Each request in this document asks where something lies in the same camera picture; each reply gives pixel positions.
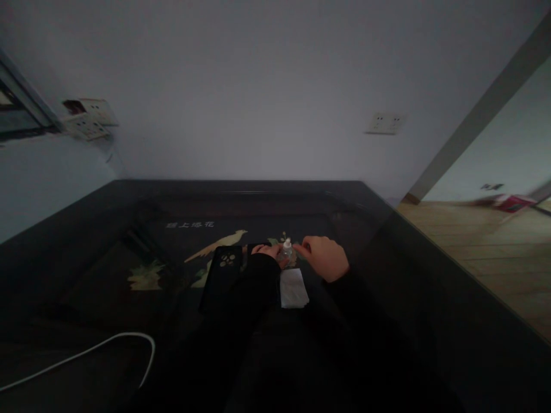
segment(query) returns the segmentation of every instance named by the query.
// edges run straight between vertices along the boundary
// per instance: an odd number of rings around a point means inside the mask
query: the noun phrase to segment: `white tissue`
[[[281,308],[304,308],[310,302],[302,273],[298,268],[281,271],[280,275]]]

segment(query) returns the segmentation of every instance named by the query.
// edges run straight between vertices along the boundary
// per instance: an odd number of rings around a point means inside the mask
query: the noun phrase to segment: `charging cable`
[[[61,366],[62,364],[65,364],[65,363],[68,363],[74,359],[78,359],[80,356],[84,356],[85,354],[88,354],[90,352],[93,352],[95,349],[97,348],[100,348],[102,345],[104,344],[107,344],[108,342],[116,339],[116,338],[119,338],[119,337],[128,337],[128,336],[133,336],[133,337],[142,337],[142,338],[145,338],[146,340],[148,340],[150,343],[151,343],[151,357],[149,358],[149,365],[148,365],[148,368],[146,369],[145,371],[145,374],[143,375],[143,379],[142,379],[142,382],[140,383],[140,387],[143,386],[143,384],[145,383],[145,379],[148,378],[148,374],[149,374],[149,370],[151,369],[151,365],[153,364],[153,356],[155,355],[155,340],[153,340],[153,337],[149,336],[148,334],[145,334],[145,333],[138,333],[138,332],[126,332],[126,333],[119,333],[119,334],[115,334],[114,336],[108,338],[107,340],[105,341],[102,341],[101,343],[99,344],[96,344],[94,347],[91,347],[89,348],[88,350],[85,350],[81,353],[78,353],[78,354],[75,354],[74,356],[71,356],[69,357],[68,359],[65,359],[65,360],[61,360],[59,363],[56,363],[54,365],[51,365],[50,367],[46,367],[44,370],[40,370],[39,372],[33,374],[33,375],[30,375],[28,377],[25,377],[24,379],[21,379],[21,380],[17,380],[15,381],[14,383],[11,383],[11,384],[8,384],[6,386],[3,386],[3,387],[0,387],[0,392],[3,392],[4,390],[8,390],[9,388],[12,388],[12,387],[15,387],[17,385],[20,385],[20,384],[23,384],[25,383],[26,381],[29,381],[29,380],[32,380],[34,379],[35,377],[38,377],[40,375],[43,375],[45,372],[48,372],[50,370],[53,370],[55,369],[56,367],[59,367]]]

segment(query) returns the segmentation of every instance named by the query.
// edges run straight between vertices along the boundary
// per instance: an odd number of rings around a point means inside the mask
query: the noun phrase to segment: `chinese characters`
[[[166,225],[166,228],[201,228],[201,227],[212,228],[214,227],[214,222],[206,221],[204,223],[202,222],[182,223],[181,225],[180,223],[168,223]]]

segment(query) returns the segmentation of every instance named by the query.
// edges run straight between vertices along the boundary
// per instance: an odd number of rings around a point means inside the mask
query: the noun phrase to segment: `person's left hand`
[[[287,264],[289,263],[289,258],[284,259],[283,261],[278,261],[277,256],[280,254],[281,248],[283,248],[283,245],[277,244],[272,247],[269,246],[256,246],[253,248],[252,254],[266,254],[271,256],[274,260],[277,261],[277,263],[280,265],[280,268],[283,270]]]

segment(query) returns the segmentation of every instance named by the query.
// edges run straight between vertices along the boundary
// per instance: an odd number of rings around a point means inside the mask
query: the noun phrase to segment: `wall outlet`
[[[109,136],[109,132],[88,113],[65,118],[63,119],[63,125],[70,133],[81,137],[85,141],[93,141]]]
[[[81,99],[80,102],[94,121],[104,126],[117,126],[117,118],[105,99]]]
[[[395,135],[406,122],[406,115],[377,112],[366,131],[366,134]]]

